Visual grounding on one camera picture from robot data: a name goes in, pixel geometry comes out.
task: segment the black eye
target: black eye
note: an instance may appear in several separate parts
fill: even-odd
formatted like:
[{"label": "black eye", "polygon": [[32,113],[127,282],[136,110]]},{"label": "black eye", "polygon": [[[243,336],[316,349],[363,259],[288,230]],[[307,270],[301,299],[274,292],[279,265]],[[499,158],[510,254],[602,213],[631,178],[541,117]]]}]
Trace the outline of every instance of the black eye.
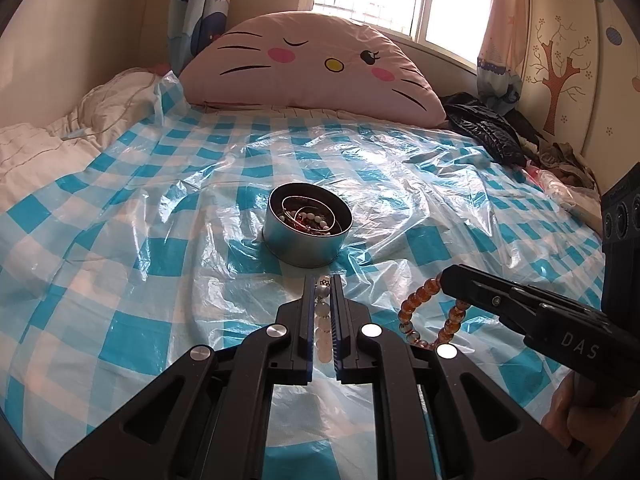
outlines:
[{"label": "black eye", "polygon": [[368,65],[373,65],[379,57],[376,57],[378,52],[372,52],[370,50],[363,50],[360,53],[360,58]]}]

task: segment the whisker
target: whisker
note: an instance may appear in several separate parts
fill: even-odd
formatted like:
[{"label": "whisker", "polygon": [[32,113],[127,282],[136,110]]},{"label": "whisker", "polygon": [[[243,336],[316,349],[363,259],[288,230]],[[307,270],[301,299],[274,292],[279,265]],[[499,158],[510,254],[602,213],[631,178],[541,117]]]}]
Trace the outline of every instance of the whisker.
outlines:
[{"label": "whisker", "polygon": [[305,43],[308,43],[309,40],[303,41],[302,43],[289,43],[289,41],[285,40],[284,38],[282,38],[284,40],[284,42],[286,44],[288,44],[289,46],[301,46],[304,45]]},{"label": "whisker", "polygon": [[407,83],[411,83],[412,85],[419,86],[420,88],[423,88],[423,89],[425,89],[425,90],[427,89],[427,87],[422,86],[420,83],[417,83],[417,82],[415,82],[415,81],[411,81],[410,79],[401,79],[400,81],[405,81],[405,82],[407,82]]},{"label": "whisker", "polygon": [[255,48],[254,46],[244,46],[244,45],[219,46],[218,50],[221,50],[223,48],[242,48],[243,50],[260,50],[259,48]]},{"label": "whisker", "polygon": [[260,34],[254,34],[252,32],[243,32],[241,30],[235,30],[235,31],[232,31],[232,32],[225,32],[223,34],[223,36],[228,36],[229,34],[248,34],[249,36],[257,36],[258,38],[262,37]]},{"label": "whisker", "polygon": [[270,65],[245,65],[245,66],[236,66],[235,68],[232,68],[230,70],[225,70],[224,72],[221,72],[220,75],[225,75],[228,74],[230,72],[237,72],[238,70],[249,70],[250,68],[271,68]]},{"label": "whisker", "polygon": [[422,108],[425,112],[427,111],[427,108],[425,108],[424,106],[422,106],[418,101],[416,101],[413,97],[411,97],[410,95],[407,95],[399,90],[396,90],[395,88],[392,88],[392,90],[404,97],[406,97],[407,99],[413,101],[414,103],[416,103],[420,108]]},{"label": "whisker", "polygon": [[422,75],[419,70],[414,70],[413,68],[405,68],[405,67],[401,66],[400,70],[406,70],[407,72],[413,72],[414,74]]}]

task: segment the yellow nose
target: yellow nose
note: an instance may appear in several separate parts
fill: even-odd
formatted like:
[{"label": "yellow nose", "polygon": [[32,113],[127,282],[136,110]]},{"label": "yellow nose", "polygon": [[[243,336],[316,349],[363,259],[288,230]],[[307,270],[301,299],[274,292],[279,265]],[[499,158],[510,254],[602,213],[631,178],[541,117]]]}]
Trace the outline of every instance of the yellow nose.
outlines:
[{"label": "yellow nose", "polygon": [[331,72],[342,72],[344,70],[344,63],[335,57],[330,57],[324,62],[324,66]]}]

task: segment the orange beaded bracelet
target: orange beaded bracelet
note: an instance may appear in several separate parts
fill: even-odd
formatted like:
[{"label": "orange beaded bracelet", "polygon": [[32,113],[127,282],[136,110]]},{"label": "orange beaded bracelet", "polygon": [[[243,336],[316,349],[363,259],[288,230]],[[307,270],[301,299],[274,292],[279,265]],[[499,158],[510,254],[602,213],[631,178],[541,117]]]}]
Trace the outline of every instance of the orange beaded bracelet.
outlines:
[{"label": "orange beaded bracelet", "polygon": [[400,332],[406,334],[405,337],[409,344],[426,348],[427,350],[433,350],[436,346],[451,341],[453,335],[460,330],[460,324],[465,319],[466,310],[471,306],[462,300],[456,300],[455,306],[449,310],[449,319],[445,321],[444,327],[440,329],[438,337],[433,343],[428,343],[424,339],[421,339],[420,332],[414,329],[414,324],[411,323],[411,317],[415,309],[429,301],[431,297],[438,294],[440,290],[440,274],[438,274],[436,278],[429,278],[424,282],[423,286],[418,288],[413,294],[409,294],[409,297],[402,302],[400,311],[398,312],[398,319],[400,320],[399,329]]}]

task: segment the metal container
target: metal container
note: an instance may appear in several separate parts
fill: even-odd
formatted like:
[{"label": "metal container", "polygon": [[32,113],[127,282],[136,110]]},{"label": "metal container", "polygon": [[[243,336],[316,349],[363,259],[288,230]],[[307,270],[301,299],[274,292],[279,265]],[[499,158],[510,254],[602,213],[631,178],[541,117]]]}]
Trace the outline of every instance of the metal container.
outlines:
[{"label": "metal container", "polygon": [[[326,205],[335,216],[329,235],[300,232],[280,220],[282,202],[288,197],[306,197]],[[283,262],[311,269],[325,266],[336,259],[353,217],[349,207],[338,196],[313,184],[293,182],[271,191],[262,236],[269,250]]]}]

